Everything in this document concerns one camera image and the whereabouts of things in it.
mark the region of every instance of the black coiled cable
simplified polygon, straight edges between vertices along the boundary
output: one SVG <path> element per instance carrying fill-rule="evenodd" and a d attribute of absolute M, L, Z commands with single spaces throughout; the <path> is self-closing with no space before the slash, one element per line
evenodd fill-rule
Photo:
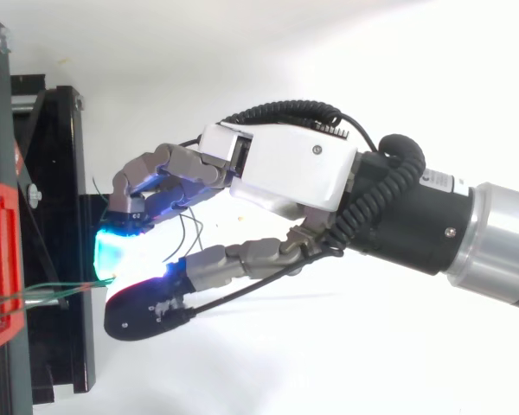
<path fill-rule="evenodd" d="M 257 105 L 249 110 L 233 114 L 223 121 L 241 125 L 268 124 L 278 122 L 284 116 L 318 121 L 331 127 L 336 127 L 342 121 L 340 111 L 334 106 L 324 102 L 304 100 Z"/>
<path fill-rule="evenodd" d="M 379 152 L 397 156 L 400 166 L 390 170 L 387 177 L 376 183 L 367 193 L 350 203 L 326 231 L 324 242 L 331 248 L 343 250 L 363 227 L 373 223 L 382 211 L 419 183 L 425 171 L 425 156 L 411 138 L 399 134 L 385 136 Z"/>
<path fill-rule="evenodd" d="M 347 121 L 358 130 L 371 151 L 377 151 L 373 140 L 357 121 L 324 102 L 308 100 L 270 102 L 233 114 L 223 119 L 223 122 L 240 125 L 285 122 L 307 127 L 312 127 L 311 124 L 317 122 L 330 127 L 337 127 L 342 120 Z"/>

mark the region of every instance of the black mounting frame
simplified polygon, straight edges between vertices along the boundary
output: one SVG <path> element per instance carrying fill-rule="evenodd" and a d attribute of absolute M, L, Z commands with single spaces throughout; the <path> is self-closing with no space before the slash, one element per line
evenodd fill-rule
<path fill-rule="evenodd" d="M 35 96 L 12 112 L 15 96 Z M 43 75 L 10 77 L 0 51 L 0 183 L 19 188 L 26 287 L 95 281 L 94 236 L 105 202 L 85 194 L 80 95 L 46 90 Z M 37 207 L 29 185 L 42 192 Z M 90 291 L 29 310 L 23 330 L 0 348 L 0 414 L 28 415 L 54 401 L 54 385 L 88 392 L 95 382 Z"/>

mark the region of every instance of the black cylindrical motor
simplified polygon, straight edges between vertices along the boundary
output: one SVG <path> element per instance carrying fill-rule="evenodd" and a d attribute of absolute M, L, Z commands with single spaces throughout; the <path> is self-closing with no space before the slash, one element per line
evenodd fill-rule
<path fill-rule="evenodd" d="M 381 153 L 358 154 L 354 185 L 341 209 L 368 192 L 399 163 Z M 471 217 L 473 195 L 453 176 L 426 170 L 420 186 L 394 201 L 370 227 L 352 239 L 350 248 L 428 274 L 450 267 Z"/>

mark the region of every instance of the sticker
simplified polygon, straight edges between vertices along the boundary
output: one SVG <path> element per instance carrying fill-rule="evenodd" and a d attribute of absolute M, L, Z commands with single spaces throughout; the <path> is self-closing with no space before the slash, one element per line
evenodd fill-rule
<path fill-rule="evenodd" d="M 465 184 L 464 179 L 453 178 L 453 193 L 469 197 L 469 186 Z"/>
<path fill-rule="evenodd" d="M 23 156 L 21 155 L 21 151 L 19 150 L 19 147 L 16 145 L 14 147 L 15 153 L 16 153 L 16 174 L 19 176 L 21 173 L 21 169 L 23 168 Z"/>
<path fill-rule="evenodd" d="M 428 188 L 435 188 L 441 192 L 451 193 L 453 188 L 453 176 L 439 171 L 426 169 L 419 183 Z"/>

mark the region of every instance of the red plastic holder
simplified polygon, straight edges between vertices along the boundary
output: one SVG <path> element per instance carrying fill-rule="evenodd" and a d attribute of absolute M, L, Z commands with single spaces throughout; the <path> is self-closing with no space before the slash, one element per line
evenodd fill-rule
<path fill-rule="evenodd" d="M 17 189 L 0 184 L 0 346 L 24 324 L 19 233 Z"/>

